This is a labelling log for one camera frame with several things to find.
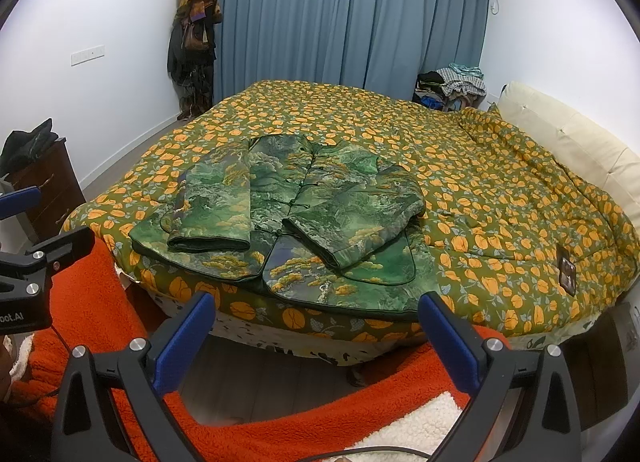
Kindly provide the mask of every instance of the tufted headboard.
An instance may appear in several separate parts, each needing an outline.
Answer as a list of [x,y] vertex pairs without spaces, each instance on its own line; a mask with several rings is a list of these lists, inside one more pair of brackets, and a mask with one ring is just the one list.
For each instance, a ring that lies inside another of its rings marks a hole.
[[640,157],[601,126],[557,99],[512,81],[498,101],[505,121],[527,132],[559,163],[604,189],[640,234]]

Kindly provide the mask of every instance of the floral bedspread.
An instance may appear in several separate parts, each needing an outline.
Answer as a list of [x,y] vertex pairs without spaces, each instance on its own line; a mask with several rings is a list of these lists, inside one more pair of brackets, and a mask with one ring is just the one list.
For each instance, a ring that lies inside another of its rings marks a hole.
[[[406,314],[388,321],[306,309],[132,249],[133,226],[175,197],[177,178],[203,155],[223,143],[278,133],[329,145],[350,141],[412,172],[427,206],[410,237],[418,273],[419,265],[430,265],[452,311],[512,343],[529,335],[532,346],[531,338],[582,330],[638,272],[640,243],[615,201],[497,112],[442,113],[356,88],[297,81],[255,83],[164,135],[118,184],[73,211],[64,229],[90,226],[147,290],[180,301],[209,291],[220,312],[246,321],[348,341],[419,333]],[[575,297],[558,283],[557,245],[576,265]]]

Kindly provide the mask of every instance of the green jacket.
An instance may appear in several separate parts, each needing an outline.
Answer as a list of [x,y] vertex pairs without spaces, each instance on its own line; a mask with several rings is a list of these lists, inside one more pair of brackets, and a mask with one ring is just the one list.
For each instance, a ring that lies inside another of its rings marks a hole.
[[140,254],[266,295],[415,311],[424,287],[405,287],[416,276],[405,228],[423,211],[402,166],[348,141],[265,135],[214,149],[129,236]]

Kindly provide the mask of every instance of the blue curtain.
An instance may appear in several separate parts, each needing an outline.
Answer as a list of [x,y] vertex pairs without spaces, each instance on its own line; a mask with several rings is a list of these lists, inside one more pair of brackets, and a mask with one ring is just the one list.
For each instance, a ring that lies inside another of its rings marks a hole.
[[219,0],[216,100],[263,79],[411,99],[419,72],[477,65],[488,0]]

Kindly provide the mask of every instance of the brown drawer cabinet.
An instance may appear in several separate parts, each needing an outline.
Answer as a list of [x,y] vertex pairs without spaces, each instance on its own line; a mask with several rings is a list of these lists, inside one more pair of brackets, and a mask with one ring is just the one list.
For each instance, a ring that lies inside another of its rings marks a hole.
[[14,189],[40,188],[39,206],[25,211],[40,241],[57,235],[66,217],[84,203],[65,142],[64,137],[57,139],[35,163],[6,178]]

